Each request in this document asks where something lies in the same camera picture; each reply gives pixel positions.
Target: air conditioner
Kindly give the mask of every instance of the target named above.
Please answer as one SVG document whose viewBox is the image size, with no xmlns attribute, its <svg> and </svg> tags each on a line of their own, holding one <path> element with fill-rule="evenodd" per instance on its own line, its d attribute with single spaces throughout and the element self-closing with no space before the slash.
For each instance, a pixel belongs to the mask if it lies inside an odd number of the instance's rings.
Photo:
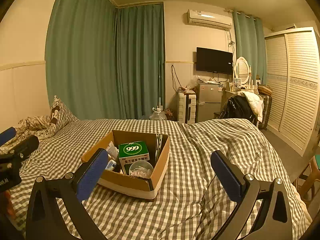
<svg viewBox="0 0 320 240">
<path fill-rule="evenodd" d="M 200 25 L 220 30 L 230 30 L 232 27 L 232 18 L 229 16 L 190 9 L 188 10 L 188 22 L 192 25 Z"/>
</svg>

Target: floor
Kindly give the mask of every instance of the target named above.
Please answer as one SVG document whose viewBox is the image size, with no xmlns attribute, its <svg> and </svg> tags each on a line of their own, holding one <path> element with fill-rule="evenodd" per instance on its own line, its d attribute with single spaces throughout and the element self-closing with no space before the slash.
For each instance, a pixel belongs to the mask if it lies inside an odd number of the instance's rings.
<svg viewBox="0 0 320 240">
<path fill-rule="evenodd" d="M 269 130 L 261 130 L 270 144 L 274 147 L 276 152 L 278 153 L 283 166 L 287 170 L 290 181 L 293 182 L 305 169 L 309 160 L 312 158 L 312 154 L 320 154 L 320 147 L 317 148 L 315 153 L 311 153 L 309 155 L 301 157 L 294 149 L 292 149 L 289 145 L 287 145 L 283 140 L 281 140 L 278 136 L 272 133 Z M 309 169 L 304 173 L 305 175 L 309 175 Z M 304 181 L 299 180 L 298 184 L 301 185 Z M 308 212 L 313 219 L 318 213 L 320 207 L 320 191 L 318 191 L 320 187 L 319 183 L 315 183 L 315 188 L 317 194 L 313 198 L 310 206 L 308 207 Z M 306 199 L 311 199 L 311 192 L 305 196 Z"/>
<path fill-rule="evenodd" d="M 294 149 L 292 149 L 289 145 L 287 145 L 283 140 L 281 140 L 271 131 L 261 130 L 261 132 L 264 134 L 264 136 L 267 138 L 267 140 L 278 153 L 283 166 L 287 170 L 290 181 L 293 182 L 300 175 L 303 169 L 307 166 L 312 156 L 307 155 L 301 157 Z"/>
</svg>

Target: gray and white checkered duvet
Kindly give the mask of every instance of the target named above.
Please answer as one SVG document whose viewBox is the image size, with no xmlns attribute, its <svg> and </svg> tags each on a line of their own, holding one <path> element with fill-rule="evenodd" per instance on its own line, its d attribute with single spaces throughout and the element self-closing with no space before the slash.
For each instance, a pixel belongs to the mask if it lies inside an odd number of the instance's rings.
<svg viewBox="0 0 320 240">
<path fill-rule="evenodd" d="M 11 192 L 22 230 L 36 177 L 57 179 L 75 171 L 81 155 L 110 130 L 168 134 L 171 144 L 168 171 L 154 202 L 143 202 L 99 185 L 83 202 L 108 239 L 211 239 L 235 207 L 210 165 L 211 152 L 218 149 L 244 174 L 267 181 L 282 178 L 291 208 L 293 239 L 306 230 L 302 208 L 280 158 L 262 133 L 244 119 L 215 119 L 193 125 L 111 119 L 72 122 L 42 141 L 20 169 L 22 182 Z M 79 236 L 62 200 L 58 204 L 69 231 Z M 257 201 L 241 236 L 249 232 L 260 204 Z"/>
</svg>

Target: plastic water bottle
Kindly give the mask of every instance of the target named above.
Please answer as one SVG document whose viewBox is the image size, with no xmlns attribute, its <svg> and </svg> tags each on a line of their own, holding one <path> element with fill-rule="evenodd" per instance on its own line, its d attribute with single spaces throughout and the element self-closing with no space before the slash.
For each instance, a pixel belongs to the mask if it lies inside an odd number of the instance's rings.
<svg viewBox="0 0 320 240">
<path fill-rule="evenodd" d="M 150 120 L 167 120 L 165 113 L 161 112 L 160 108 L 152 108 L 153 114 L 149 117 Z"/>
</svg>

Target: teal curtain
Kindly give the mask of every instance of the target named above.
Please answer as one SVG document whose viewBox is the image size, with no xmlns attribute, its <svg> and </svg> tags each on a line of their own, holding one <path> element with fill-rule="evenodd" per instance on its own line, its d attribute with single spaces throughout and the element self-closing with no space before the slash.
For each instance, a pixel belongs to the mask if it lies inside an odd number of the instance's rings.
<svg viewBox="0 0 320 240">
<path fill-rule="evenodd" d="M 45 60 L 48 97 L 80 119 L 121 118 L 116 89 L 114 14 L 109 0 L 56 0 Z"/>
<path fill-rule="evenodd" d="M 262 21 L 233 12 L 236 29 L 237 57 L 244 57 L 251 66 L 252 80 L 259 75 L 262 84 L 267 83 L 267 53 Z"/>
<path fill-rule="evenodd" d="M 151 114 L 164 105 L 163 4 L 119 8 L 116 14 L 116 65 L 120 109 L 124 118 Z"/>
<path fill-rule="evenodd" d="M 164 95 L 163 28 L 162 4 L 117 9 L 109 0 L 56 0 L 45 47 L 50 103 L 57 95 L 79 119 L 149 115 L 159 65 Z"/>
</svg>

